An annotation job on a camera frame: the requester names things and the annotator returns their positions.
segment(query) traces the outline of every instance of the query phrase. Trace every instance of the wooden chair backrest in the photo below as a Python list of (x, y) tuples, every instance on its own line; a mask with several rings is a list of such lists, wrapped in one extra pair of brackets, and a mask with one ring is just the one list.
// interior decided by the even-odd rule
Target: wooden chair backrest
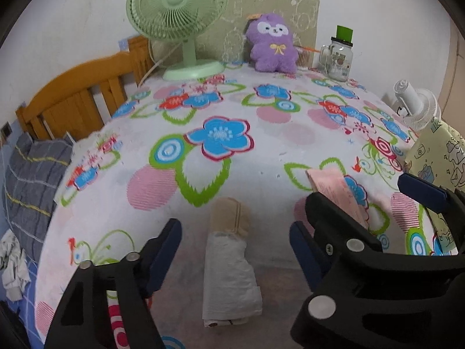
[(50, 81), (37, 93), (28, 106), (16, 111), (24, 131), (34, 138), (48, 140), (68, 131), (75, 140), (86, 138), (103, 127), (102, 117), (90, 92), (99, 86), (110, 115), (126, 101), (121, 77), (134, 73), (136, 83), (153, 66), (144, 37), (129, 39), (129, 52), (80, 64)]

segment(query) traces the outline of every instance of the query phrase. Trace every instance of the purple plush toy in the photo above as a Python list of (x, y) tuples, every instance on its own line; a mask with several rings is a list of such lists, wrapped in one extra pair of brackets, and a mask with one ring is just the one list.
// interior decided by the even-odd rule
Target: purple plush toy
[(255, 61), (257, 71), (296, 72), (298, 53), (283, 17), (274, 13), (262, 14), (250, 23), (246, 36), (253, 44), (250, 58)]

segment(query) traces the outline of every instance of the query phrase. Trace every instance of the pink receipt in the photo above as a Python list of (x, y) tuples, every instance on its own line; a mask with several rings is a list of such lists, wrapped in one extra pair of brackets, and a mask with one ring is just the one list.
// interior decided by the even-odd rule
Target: pink receipt
[(368, 223), (362, 216), (359, 204), (355, 200), (352, 191), (347, 186), (344, 176), (338, 168), (323, 170), (308, 169), (308, 178), (313, 191), (322, 193), (341, 210), (352, 216), (354, 220), (368, 229)]

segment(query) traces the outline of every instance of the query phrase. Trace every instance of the plush toy eye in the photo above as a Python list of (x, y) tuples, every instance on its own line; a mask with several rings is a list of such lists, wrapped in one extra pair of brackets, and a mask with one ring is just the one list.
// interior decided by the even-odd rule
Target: plush toy eye
[(266, 34), (270, 31), (271, 25), (268, 22), (262, 21), (262, 22), (259, 22), (259, 24), (257, 25), (257, 29), (259, 33)]
[(289, 30), (283, 24), (277, 24), (276, 29), (278, 29), (281, 32), (282, 35), (288, 35), (289, 34)]

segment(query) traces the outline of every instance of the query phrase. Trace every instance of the green object in jar lid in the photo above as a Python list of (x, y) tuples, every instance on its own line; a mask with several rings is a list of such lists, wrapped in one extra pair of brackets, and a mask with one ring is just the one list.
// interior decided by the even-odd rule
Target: green object in jar lid
[(352, 43), (352, 34), (353, 34), (352, 29), (349, 29), (348, 27), (344, 27), (344, 26), (338, 26), (338, 30), (336, 32), (336, 38)]

